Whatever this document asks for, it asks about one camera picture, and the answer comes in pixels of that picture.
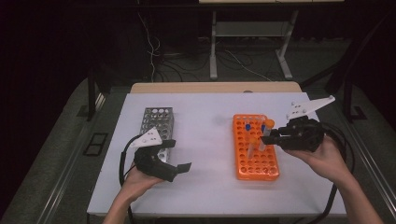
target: gray floor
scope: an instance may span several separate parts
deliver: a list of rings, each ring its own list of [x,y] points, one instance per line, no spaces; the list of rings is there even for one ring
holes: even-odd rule
[[[286,53],[286,59],[293,74],[293,80],[301,82],[337,62],[349,42],[347,40],[292,41]],[[161,75],[155,81],[211,81],[209,78],[208,44],[202,42],[202,53],[196,57],[175,55],[172,49],[165,49],[165,63],[176,68],[158,65]],[[278,40],[261,39],[253,44],[235,43],[220,40],[218,52],[218,81],[272,81],[285,80],[274,54],[280,45]],[[253,74],[237,63],[234,57],[252,70]],[[314,83],[306,89],[311,99],[327,96],[323,87],[327,78]],[[45,145],[37,156],[29,174],[1,220],[8,223],[86,223],[86,210],[92,196],[96,178],[100,172],[106,149],[116,127],[118,115],[126,93],[130,87],[118,86],[107,94],[98,106],[98,112],[92,121],[87,122],[86,112],[87,83],[83,81],[70,96]],[[353,105],[359,106],[368,119],[357,120],[353,124],[345,121],[341,114],[343,93],[336,94],[336,102],[319,110],[320,120],[328,121],[341,128],[351,141],[355,151],[366,149],[373,157],[382,175],[388,181],[388,189],[396,189],[393,178],[395,170],[396,133],[386,123],[375,107],[367,100],[359,88],[354,88]],[[82,151],[94,133],[108,133],[104,151],[99,157],[86,157]],[[396,223],[389,211],[381,189],[387,186],[375,181],[375,174],[367,169],[360,153],[356,153],[355,176],[368,195],[375,209],[385,223]],[[90,216],[91,223],[100,223],[101,217]],[[296,218],[281,218],[280,223],[292,223]],[[194,220],[197,223],[219,223],[219,220]],[[260,223],[269,220],[257,219]],[[192,223],[181,219],[178,223]],[[327,217],[322,223],[347,223],[344,217]]]

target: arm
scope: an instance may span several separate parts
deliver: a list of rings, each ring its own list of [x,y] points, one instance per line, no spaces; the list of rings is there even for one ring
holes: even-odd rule
[[[111,204],[103,223],[123,223],[129,205],[136,201],[138,197],[142,196],[146,190],[162,181],[163,180],[160,178],[145,175],[134,167],[125,179],[125,182],[122,185],[119,194],[114,199],[113,204]]]
[[[315,152],[286,150],[306,162],[318,175],[328,178],[340,190],[350,223],[383,223],[358,181],[349,172],[336,143],[325,136]]]

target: dark background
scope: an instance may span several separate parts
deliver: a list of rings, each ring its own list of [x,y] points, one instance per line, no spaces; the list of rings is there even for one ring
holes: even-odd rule
[[[389,1],[346,1],[347,4],[356,2],[375,7],[302,9],[293,38],[359,40],[390,9]],[[0,216],[6,211],[68,97],[90,70],[96,74],[97,84],[103,92],[109,92],[114,85],[149,81],[146,33],[136,14],[81,15],[73,10],[74,3],[0,3],[3,143],[0,148]],[[189,54],[196,51],[198,36],[210,35],[207,18],[211,13],[208,11],[143,14],[149,16],[149,29],[162,42]],[[231,18],[226,13],[219,15],[227,20],[257,19],[243,11],[234,13]],[[277,17],[279,14],[265,15]],[[357,85],[365,90],[393,127],[396,127],[396,121],[392,115],[396,111],[389,102],[394,102],[396,95],[392,93],[395,15],[393,11],[378,29],[353,68],[353,74],[359,74],[355,76]]]

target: white tabletop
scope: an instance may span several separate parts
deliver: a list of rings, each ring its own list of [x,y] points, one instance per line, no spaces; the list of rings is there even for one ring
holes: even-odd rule
[[[265,114],[285,126],[291,102],[308,101],[303,92],[132,93],[128,94],[92,195],[88,213],[103,216],[120,190],[120,154],[139,133],[146,107],[173,107],[175,124],[170,163],[192,162],[173,183],[150,189],[132,204],[136,217],[307,217],[320,214],[332,183],[276,147],[276,181],[236,178],[233,115]],[[316,114],[311,118],[318,119]],[[134,153],[127,154],[125,170]],[[346,214],[340,195],[331,216]]]

